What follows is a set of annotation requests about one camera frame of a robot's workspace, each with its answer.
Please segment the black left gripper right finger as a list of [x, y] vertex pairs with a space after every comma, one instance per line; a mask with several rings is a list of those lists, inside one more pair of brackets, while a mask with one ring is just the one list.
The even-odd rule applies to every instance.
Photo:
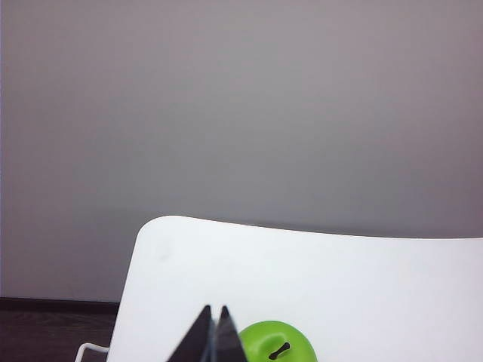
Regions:
[[211, 359], [214, 362], [247, 362], [235, 323], [224, 305], [211, 337]]

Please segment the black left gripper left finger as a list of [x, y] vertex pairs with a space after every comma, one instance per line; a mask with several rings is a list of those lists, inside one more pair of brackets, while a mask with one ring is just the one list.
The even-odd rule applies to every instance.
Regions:
[[211, 361], [213, 335], [214, 320], [211, 307], [206, 305], [175, 348], [168, 362]]

